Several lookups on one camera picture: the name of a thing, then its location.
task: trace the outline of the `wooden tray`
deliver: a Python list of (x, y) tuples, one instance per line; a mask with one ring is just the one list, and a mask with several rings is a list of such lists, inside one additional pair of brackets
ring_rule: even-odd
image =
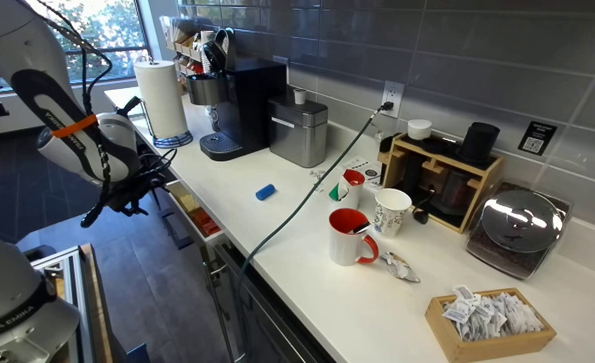
[(543, 330), (526, 333), (526, 335), (510, 335), (499, 339), (486, 339), (486, 341), (461, 341), (451, 320), (443, 319), (443, 306), (455, 300), (455, 294), (436, 296), (432, 297), (426, 320), (429, 322), (443, 355), (447, 360), (482, 360), (482, 359), (495, 359), (507, 355), (522, 355), (540, 351), (546, 343), (557, 337), (557, 330), (540, 316), (540, 313), (520, 294), (516, 288), (499, 288), (499, 289), (480, 289), (477, 294), (484, 296), (497, 296), (499, 292), (507, 292), (518, 296), (524, 304), (528, 304), (537, 319), (543, 322)]

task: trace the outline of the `cabinet drawer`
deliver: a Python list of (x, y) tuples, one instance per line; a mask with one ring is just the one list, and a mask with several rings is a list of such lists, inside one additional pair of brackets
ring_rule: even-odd
[(171, 199), (171, 211), (166, 216), (167, 223), (182, 223), (190, 238), (207, 244), (209, 252), (218, 242), (226, 239), (220, 225), (209, 213), (204, 211), (191, 191), (188, 191), (180, 181), (169, 181), (167, 190)]

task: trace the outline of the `subway tile wall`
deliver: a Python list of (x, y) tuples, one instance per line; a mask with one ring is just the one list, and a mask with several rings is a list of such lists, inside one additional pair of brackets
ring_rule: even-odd
[[(570, 202), (595, 223), (595, 0), (196, 0), (235, 30), (237, 50), (287, 57), (289, 83), (359, 128), (385, 80), (406, 85), (412, 117), (463, 136), (499, 126), (507, 181)], [(530, 120), (557, 124), (544, 155), (518, 150)]]

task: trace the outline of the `drawer handle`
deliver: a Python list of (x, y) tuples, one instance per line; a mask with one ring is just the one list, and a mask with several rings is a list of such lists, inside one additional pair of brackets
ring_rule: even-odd
[(285, 118), (272, 117), (272, 120), (278, 122), (278, 124), (285, 124), (285, 126), (294, 128), (294, 122), (289, 122), (289, 120), (285, 120)]

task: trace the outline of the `canister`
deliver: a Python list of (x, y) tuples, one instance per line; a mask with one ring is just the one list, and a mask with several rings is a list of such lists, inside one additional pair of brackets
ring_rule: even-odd
[(329, 107), (275, 96), (269, 107), (269, 150), (300, 164), (315, 166), (326, 152)]

